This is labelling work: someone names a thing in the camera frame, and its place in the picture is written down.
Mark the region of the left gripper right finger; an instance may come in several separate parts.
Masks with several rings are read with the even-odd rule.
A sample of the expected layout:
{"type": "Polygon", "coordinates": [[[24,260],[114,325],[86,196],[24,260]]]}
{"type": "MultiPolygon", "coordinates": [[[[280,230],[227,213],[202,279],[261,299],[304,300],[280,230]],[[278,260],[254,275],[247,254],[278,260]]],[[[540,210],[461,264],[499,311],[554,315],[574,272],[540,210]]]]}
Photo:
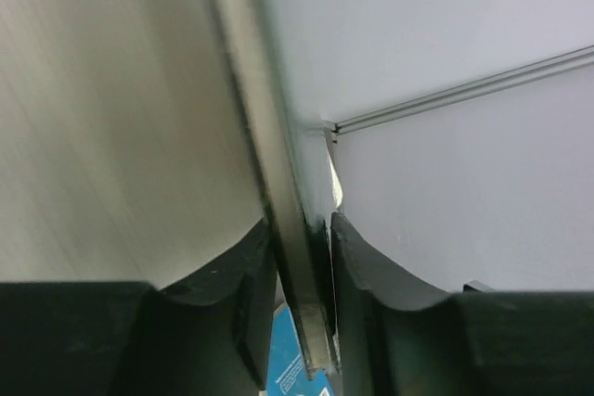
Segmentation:
{"type": "Polygon", "coordinates": [[[331,217],[336,318],[347,395],[589,395],[593,296],[449,293],[331,217]]]}

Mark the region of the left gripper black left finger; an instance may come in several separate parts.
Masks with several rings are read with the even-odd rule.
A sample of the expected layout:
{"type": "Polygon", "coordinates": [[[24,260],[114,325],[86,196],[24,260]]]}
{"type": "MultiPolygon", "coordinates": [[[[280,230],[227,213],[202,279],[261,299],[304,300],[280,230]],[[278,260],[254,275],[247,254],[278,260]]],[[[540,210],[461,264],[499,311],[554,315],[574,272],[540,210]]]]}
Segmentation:
{"type": "Polygon", "coordinates": [[[277,272],[264,222],[164,288],[1,286],[5,395],[254,395],[265,387],[277,272]]]}

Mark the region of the dark green book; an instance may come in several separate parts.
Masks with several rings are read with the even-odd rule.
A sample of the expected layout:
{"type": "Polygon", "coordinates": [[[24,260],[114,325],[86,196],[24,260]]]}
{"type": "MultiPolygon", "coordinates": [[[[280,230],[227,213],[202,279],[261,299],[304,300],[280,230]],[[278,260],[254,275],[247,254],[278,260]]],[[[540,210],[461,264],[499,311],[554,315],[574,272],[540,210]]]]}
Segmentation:
{"type": "Polygon", "coordinates": [[[295,0],[209,0],[250,150],[280,283],[309,376],[340,369],[325,126],[305,72],[295,0]]]}

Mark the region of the blue paperback book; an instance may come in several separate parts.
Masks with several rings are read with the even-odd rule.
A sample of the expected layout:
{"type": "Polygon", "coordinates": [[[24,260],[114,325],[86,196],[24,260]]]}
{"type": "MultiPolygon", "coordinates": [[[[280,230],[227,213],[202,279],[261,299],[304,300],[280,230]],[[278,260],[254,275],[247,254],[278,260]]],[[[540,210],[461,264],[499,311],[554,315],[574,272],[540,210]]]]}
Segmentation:
{"type": "Polygon", "coordinates": [[[323,372],[309,380],[291,317],[286,304],[274,314],[265,390],[268,396],[330,396],[333,389],[323,372]]]}

